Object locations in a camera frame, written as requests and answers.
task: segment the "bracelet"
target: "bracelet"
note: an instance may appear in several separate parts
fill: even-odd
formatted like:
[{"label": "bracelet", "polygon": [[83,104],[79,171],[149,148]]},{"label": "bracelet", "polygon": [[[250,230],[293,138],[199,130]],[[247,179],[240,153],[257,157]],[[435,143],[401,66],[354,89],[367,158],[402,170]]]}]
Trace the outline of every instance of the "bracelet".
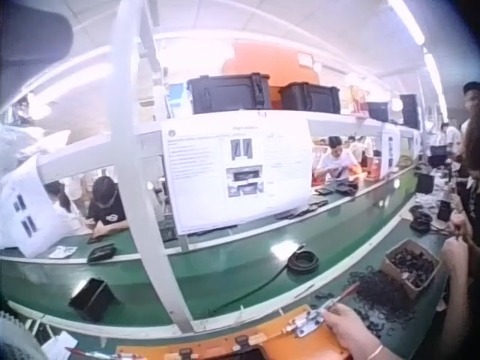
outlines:
[{"label": "bracelet", "polygon": [[374,360],[375,357],[380,354],[380,351],[383,350],[383,345],[378,346],[378,348],[367,357],[367,360]]}]

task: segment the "green conveyor belt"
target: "green conveyor belt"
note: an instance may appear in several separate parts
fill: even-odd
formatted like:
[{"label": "green conveyor belt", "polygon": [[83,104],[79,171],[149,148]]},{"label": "green conveyor belt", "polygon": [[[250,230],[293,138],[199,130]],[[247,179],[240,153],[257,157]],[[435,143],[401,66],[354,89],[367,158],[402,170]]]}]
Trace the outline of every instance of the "green conveyor belt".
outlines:
[{"label": "green conveyor belt", "polygon": [[[412,196],[413,172],[317,216],[270,232],[217,247],[170,256],[175,276],[194,319],[268,280],[283,265],[271,252],[283,240],[305,243],[320,260],[317,273],[306,277],[283,274],[264,290],[245,299],[244,307],[264,302],[292,290],[330,269],[388,223]],[[378,206],[386,201],[386,207]],[[127,242],[128,232],[108,242]],[[1,285],[6,299],[32,310],[66,320],[82,321],[68,307],[74,290],[89,278],[102,278],[122,305],[111,307],[103,324],[111,326],[162,326],[171,320],[158,301],[140,260],[94,266],[47,265],[2,261]],[[237,311],[239,304],[223,309]]]}]

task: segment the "white pillar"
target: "white pillar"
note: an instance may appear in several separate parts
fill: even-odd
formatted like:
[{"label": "white pillar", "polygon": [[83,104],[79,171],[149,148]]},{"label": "white pillar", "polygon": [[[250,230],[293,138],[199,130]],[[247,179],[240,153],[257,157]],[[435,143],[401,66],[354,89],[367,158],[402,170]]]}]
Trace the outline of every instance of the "white pillar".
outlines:
[{"label": "white pillar", "polygon": [[[172,321],[181,332],[192,332],[191,315],[165,254],[154,209],[147,193],[135,136],[137,118],[136,81],[139,53],[137,38],[141,22],[149,18],[145,0],[122,0],[113,26],[111,61],[113,72],[107,88],[107,115],[111,130],[114,165],[125,214],[136,249],[151,285]],[[142,27],[142,43],[152,51],[152,29]]]}]

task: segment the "black plastic case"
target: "black plastic case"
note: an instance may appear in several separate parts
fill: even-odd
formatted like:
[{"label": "black plastic case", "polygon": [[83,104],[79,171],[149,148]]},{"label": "black plastic case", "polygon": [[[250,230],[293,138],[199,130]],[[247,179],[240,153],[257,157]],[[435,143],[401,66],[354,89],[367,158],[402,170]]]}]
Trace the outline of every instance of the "black plastic case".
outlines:
[{"label": "black plastic case", "polygon": [[201,76],[188,80],[194,114],[272,108],[269,75]]},{"label": "black plastic case", "polygon": [[91,323],[100,322],[107,308],[118,300],[107,283],[91,278],[88,283],[68,302],[82,319]]},{"label": "black plastic case", "polygon": [[280,89],[284,110],[340,114],[340,89],[309,82],[291,82]]},{"label": "black plastic case", "polygon": [[389,122],[389,103],[367,102],[368,116],[379,122]]}]

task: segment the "cardboard box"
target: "cardboard box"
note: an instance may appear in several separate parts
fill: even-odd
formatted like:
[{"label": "cardboard box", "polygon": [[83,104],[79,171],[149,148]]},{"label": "cardboard box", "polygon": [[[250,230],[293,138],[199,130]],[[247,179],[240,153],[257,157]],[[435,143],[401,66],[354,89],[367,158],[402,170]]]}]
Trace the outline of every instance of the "cardboard box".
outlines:
[{"label": "cardboard box", "polygon": [[[424,253],[425,257],[429,259],[431,262],[433,262],[434,270],[430,277],[427,279],[427,281],[424,282],[424,284],[421,287],[414,287],[410,282],[405,280],[402,277],[402,273],[398,268],[396,268],[390,261],[397,253],[402,251],[403,249],[409,249],[410,251],[414,251],[415,253]],[[435,274],[438,272],[440,268],[440,260],[437,259],[430,251],[425,249],[423,246],[418,244],[416,241],[413,241],[412,239],[406,239],[402,241],[400,244],[397,246],[393,247],[389,252],[386,253],[385,257],[383,258],[382,265],[380,266],[380,269],[385,272],[387,275],[390,275],[394,279],[400,281],[403,285],[403,288],[406,290],[408,296],[411,299],[415,299],[417,295],[425,288],[428,286],[429,283],[434,279]]]}]

